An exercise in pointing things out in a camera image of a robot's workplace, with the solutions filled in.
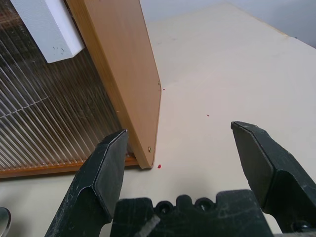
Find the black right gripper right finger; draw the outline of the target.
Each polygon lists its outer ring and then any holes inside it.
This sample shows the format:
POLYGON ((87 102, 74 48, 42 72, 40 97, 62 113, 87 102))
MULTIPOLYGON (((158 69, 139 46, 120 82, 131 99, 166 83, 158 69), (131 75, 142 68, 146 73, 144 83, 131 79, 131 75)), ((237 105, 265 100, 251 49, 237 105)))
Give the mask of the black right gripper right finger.
POLYGON ((316 184, 295 157, 267 131, 231 123, 243 172, 262 211, 281 230, 315 230, 316 184))

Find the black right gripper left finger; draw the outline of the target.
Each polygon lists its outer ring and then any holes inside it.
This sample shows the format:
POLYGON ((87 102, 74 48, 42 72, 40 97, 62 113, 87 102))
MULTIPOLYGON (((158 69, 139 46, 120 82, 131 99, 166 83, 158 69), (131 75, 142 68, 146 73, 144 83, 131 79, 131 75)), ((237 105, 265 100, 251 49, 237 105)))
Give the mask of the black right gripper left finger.
POLYGON ((97 237, 112 221, 123 183, 128 131, 106 136, 76 172, 47 237, 97 237))

